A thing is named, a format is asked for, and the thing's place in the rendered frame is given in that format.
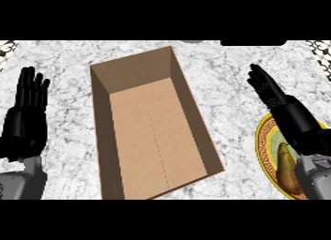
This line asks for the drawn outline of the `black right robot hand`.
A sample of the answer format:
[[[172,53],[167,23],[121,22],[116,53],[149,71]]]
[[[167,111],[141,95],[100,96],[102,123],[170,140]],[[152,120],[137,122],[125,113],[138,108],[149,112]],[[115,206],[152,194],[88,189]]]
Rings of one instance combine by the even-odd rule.
[[[286,95],[263,68],[249,64],[248,84],[266,105],[286,143],[302,155],[331,157],[331,128],[319,122],[298,99]]]

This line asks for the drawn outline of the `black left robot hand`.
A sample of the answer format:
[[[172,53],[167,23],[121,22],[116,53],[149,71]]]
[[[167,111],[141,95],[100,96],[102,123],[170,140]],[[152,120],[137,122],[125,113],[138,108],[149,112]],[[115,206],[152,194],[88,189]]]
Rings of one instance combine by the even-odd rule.
[[[47,89],[50,80],[34,67],[20,69],[14,103],[8,108],[0,136],[0,158],[8,162],[40,155],[47,141]]]

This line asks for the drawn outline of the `yellow patterned plate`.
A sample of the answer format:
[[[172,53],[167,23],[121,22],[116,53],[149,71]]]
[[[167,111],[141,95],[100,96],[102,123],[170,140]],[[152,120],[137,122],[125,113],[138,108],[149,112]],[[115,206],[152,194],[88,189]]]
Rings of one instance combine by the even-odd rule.
[[[254,151],[258,164],[268,181],[283,196],[292,200],[305,200],[307,197],[304,194],[297,195],[286,192],[276,183],[276,153],[280,143],[285,143],[285,139],[279,132],[274,119],[271,115],[267,114],[257,124],[254,133]]]

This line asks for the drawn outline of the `green-brown pear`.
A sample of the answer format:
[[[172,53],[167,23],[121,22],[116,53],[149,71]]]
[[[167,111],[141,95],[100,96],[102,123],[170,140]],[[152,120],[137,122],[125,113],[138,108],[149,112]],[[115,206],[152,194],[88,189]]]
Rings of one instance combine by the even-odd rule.
[[[301,193],[295,177],[295,161],[285,142],[277,145],[276,150],[276,183],[286,193],[295,195]]]

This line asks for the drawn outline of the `brown cardboard box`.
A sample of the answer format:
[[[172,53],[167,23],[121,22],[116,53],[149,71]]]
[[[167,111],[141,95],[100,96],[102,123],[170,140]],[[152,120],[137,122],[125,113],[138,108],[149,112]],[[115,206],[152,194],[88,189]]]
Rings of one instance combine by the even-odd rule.
[[[170,47],[90,66],[100,197],[153,199],[224,171]]]

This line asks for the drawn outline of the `black appliance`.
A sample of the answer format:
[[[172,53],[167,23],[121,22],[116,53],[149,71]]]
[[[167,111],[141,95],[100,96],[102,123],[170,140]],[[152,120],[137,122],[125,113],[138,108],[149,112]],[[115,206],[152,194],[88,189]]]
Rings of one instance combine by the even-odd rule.
[[[280,46],[286,40],[220,40],[221,46]]]

